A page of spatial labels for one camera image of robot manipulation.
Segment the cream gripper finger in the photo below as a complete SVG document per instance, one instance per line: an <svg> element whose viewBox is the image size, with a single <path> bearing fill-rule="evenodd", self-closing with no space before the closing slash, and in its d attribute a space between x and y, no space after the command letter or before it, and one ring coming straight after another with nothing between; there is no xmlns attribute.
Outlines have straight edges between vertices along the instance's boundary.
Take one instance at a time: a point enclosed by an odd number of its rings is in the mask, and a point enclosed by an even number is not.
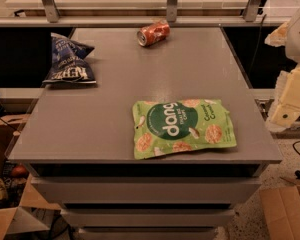
<svg viewBox="0 0 300 240"><path fill-rule="evenodd" d="M287 22L281 24L278 28L267 35L264 43L273 47L284 46L287 40L287 29Z"/></svg>
<svg viewBox="0 0 300 240"><path fill-rule="evenodd" d="M288 129L300 117L300 64L291 72L281 71L275 85L274 101L268 111L268 129Z"/></svg>

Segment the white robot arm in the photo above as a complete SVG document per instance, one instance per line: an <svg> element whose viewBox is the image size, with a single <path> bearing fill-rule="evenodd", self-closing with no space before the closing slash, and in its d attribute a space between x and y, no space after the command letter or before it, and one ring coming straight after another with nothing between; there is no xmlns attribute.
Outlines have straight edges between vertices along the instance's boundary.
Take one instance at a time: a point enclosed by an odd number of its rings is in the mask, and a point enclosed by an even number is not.
<svg viewBox="0 0 300 240"><path fill-rule="evenodd" d="M286 57L297 63L290 72L280 72L274 89L274 101L266 119L268 130L282 132L300 117L300 8L289 22L269 34L265 43L274 47L284 46Z"/></svg>

